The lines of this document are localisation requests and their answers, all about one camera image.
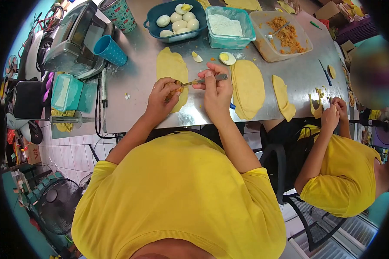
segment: patterned tumbler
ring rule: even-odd
[[[98,9],[123,33],[132,31],[137,23],[125,0],[104,0]]]

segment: knife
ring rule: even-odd
[[[327,77],[327,80],[328,80],[328,85],[332,86],[332,81],[330,80],[330,77],[327,74],[327,70],[324,69],[323,64],[322,64],[322,62],[320,60],[319,60],[319,62],[320,62],[320,65],[322,65],[322,69],[324,71],[324,74],[326,74],[326,77]]]

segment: plastic container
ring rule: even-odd
[[[267,35],[269,32],[274,32],[274,30],[267,24],[267,22],[275,17],[280,16],[284,17],[287,21],[290,21],[290,25],[294,26],[295,31],[297,32],[296,40],[300,43],[301,47],[303,47],[304,49],[307,48],[306,52],[281,54],[281,49],[285,50],[285,52],[288,52],[290,51],[290,48],[281,47],[281,41],[274,36],[274,45],[277,48],[275,50],[274,47],[271,45],[270,41],[266,37],[264,37],[264,35]],[[256,41],[254,41],[254,44],[266,61],[275,62],[285,60],[313,50],[313,44],[311,43],[310,38],[307,36],[304,29],[292,15],[277,11],[256,11],[251,12],[249,14],[249,17],[252,21],[256,33]]]
[[[157,19],[164,14],[170,16],[172,13],[175,12],[176,6],[178,4],[193,5],[193,8],[190,11],[194,13],[196,19],[199,21],[199,29],[191,32],[172,35],[169,37],[160,37],[160,32],[162,30],[173,31],[173,29],[171,26],[171,22],[166,27],[159,27],[156,23]],[[151,36],[165,43],[194,38],[199,35],[200,32],[203,31],[207,26],[204,9],[202,5],[196,0],[177,0],[156,5],[155,7],[151,8],[150,11],[147,13],[147,19],[145,20],[143,25],[145,28],[148,29],[148,32],[151,34]]]
[[[241,22],[243,37],[218,35],[212,33],[209,24],[209,15],[220,14],[228,17],[231,20],[238,20]],[[222,6],[212,6],[206,8],[206,21],[209,29],[209,44],[214,49],[243,49],[251,41],[255,40],[255,31],[253,29],[248,13],[243,9],[229,8]]]
[[[76,110],[84,83],[70,74],[60,74],[52,91],[51,106],[58,111]]]

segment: polka dot cup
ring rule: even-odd
[[[119,67],[127,62],[127,55],[110,35],[102,36],[94,46],[94,53]]]

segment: electric fan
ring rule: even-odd
[[[81,197],[79,186],[70,179],[60,178],[47,185],[36,204],[46,229],[58,235],[67,234],[72,228],[73,215]]]

